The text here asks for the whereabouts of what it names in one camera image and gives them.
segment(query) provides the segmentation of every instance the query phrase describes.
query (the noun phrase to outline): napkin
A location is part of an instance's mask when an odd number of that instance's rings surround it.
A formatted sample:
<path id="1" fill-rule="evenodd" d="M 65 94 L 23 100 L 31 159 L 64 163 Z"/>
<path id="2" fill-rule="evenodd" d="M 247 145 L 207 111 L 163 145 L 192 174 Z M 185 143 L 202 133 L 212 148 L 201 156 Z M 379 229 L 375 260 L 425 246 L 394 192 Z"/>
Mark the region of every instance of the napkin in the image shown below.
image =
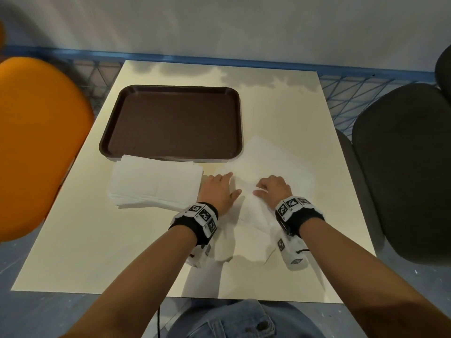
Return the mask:
<path id="1" fill-rule="evenodd" d="M 197 200 L 203 169 L 190 162 L 122 156 L 115 162 L 108 197 L 120 207 L 156 206 L 181 211 Z"/>
<path id="2" fill-rule="evenodd" d="M 265 263 L 277 247 L 281 227 L 265 202 L 252 194 L 255 185 L 271 174 L 284 177 L 293 194 L 309 198 L 315 190 L 315 177 L 307 164 L 273 143 L 254 136 L 243 153 L 227 162 L 216 174 L 233 172 L 232 187 L 243 192 L 230 211 L 220 218 L 214 256 L 227 261 L 241 255 L 252 262 Z"/>

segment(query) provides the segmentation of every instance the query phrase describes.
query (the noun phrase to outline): table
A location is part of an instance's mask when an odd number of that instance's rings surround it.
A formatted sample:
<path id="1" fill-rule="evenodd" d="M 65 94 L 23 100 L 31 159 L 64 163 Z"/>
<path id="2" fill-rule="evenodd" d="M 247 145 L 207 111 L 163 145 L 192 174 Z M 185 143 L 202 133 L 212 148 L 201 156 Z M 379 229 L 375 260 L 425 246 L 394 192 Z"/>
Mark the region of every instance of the table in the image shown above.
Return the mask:
<path id="1" fill-rule="evenodd" d="M 328 222 L 374 254 L 315 72 L 127 61 L 119 73 L 12 290 L 101 293 L 167 230 L 172 211 L 117 209 L 106 195 L 114 162 L 98 149 L 118 93 L 132 84 L 228 86 L 240 94 L 244 142 L 259 135 L 303 157 L 315 175 L 311 201 Z M 205 174 L 220 164 L 201 164 Z M 341 302 L 313 259 L 289 271 L 239 256 L 205 269 L 185 265 L 175 297 Z"/>

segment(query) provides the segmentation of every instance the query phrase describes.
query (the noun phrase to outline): black chair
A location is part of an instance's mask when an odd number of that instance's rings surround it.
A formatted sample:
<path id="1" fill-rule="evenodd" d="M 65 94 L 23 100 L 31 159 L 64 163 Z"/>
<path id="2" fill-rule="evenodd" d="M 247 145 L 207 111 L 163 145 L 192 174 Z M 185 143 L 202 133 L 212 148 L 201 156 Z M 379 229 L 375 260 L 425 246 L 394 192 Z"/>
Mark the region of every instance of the black chair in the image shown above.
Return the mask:
<path id="1" fill-rule="evenodd" d="M 375 250 L 385 235 L 409 261 L 448 264 L 451 46 L 435 75 L 440 89 L 408 84 L 370 105 L 355 121 L 352 143 L 337 134 Z"/>

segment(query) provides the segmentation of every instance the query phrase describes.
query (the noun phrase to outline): gray wall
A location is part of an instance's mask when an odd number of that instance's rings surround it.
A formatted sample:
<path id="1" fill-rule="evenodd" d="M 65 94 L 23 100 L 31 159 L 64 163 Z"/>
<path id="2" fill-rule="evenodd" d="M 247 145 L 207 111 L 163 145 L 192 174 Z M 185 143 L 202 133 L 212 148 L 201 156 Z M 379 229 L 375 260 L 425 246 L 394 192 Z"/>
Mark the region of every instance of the gray wall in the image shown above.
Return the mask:
<path id="1" fill-rule="evenodd" d="M 451 0 L 0 0 L 8 43 L 432 71 Z"/>

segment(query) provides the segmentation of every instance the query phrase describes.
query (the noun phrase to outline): blue trim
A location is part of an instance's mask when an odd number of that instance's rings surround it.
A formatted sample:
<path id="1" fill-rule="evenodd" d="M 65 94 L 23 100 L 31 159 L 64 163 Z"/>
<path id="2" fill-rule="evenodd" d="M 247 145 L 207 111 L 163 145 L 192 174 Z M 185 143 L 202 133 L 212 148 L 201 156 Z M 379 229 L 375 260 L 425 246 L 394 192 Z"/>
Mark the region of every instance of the blue trim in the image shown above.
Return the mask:
<path id="1" fill-rule="evenodd" d="M 142 60 L 148 62 L 178 62 L 185 64 L 221 65 L 238 67 L 260 67 L 282 70 L 316 71 L 320 76 L 374 77 L 405 81 L 435 82 L 434 72 L 384 70 L 365 67 L 301 64 L 296 62 L 265 62 L 258 60 L 169 56 L 161 54 L 122 53 L 86 50 L 53 49 L 44 47 L 8 45 L 3 49 L 5 56 L 35 58 L 58 58 L 78 60 L 120 61 Z"/>

